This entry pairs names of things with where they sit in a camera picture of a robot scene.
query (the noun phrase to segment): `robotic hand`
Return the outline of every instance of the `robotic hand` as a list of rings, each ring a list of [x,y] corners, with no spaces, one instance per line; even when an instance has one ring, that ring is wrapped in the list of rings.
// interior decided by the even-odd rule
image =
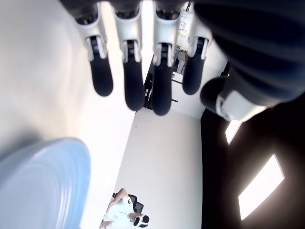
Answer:
[[[75,18],[88,50],[94,89],[99,95],[108,96],[113,82],[97,1],[61,0]],[[125,100],[131,110],[137,111],[144,104],[142,4],[140,0],[110,2],[123,53]],[[196,2],[183,76],[186,94],[195,94],[200,87],[212,34],[232,67],[229,76],[214,78],[203,86],[201,101],[210,111],[228,121],[244,122],[267,108],[294,100],[305,91],[305,16],[301,0],[289,5],[297,12],[268,1]],[[171,106],[173,50],[183,3],[183,0],[154,2],[152,106],[158,115],[165,115]]]

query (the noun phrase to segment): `rectangular light panel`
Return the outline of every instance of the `rectangular light panel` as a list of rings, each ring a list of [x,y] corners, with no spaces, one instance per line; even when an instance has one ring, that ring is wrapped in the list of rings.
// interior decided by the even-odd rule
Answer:
[[[241,220],[250,215],[284,178],[276,156],[273,154],[263,169],[238,197]]]
[[[227,138],[228,145],[232,142],[232,139],[234,138],[234,136],[241,124],[242,124],[242,122],[237,121],[237,120],[232,120],[230,122],[227,130],[225,131],[225,136]]]

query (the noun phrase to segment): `dark wall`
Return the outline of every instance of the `dark wall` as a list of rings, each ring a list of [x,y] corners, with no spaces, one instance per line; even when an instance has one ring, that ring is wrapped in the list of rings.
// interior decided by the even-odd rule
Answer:
[[[243,123],[228,145],[228,122],[205,111],[202,228],[305,228],[305,95]],[[285,175],[244,221],[238,196],[275,153]]]

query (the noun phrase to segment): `white shirt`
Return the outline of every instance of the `white shirt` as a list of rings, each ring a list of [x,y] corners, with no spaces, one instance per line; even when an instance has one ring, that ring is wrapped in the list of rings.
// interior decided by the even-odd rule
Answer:
[[[130,197],[124,197],[109,209],[107,217],[111,220],[113,228],[124,227],[130,222],[127,215],[131,212],[133,212],[132,200]]]

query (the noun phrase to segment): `person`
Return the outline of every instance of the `person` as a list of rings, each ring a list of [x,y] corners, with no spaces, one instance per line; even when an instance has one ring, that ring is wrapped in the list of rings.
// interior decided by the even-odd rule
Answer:
[[[149,222],[147,215],[133,211],[132,200],[124,188],[110,202],[105,217],[110,220],[101,222],[100,228],[103,229],[124,227],[130,222],[136,227],[145,228]]]

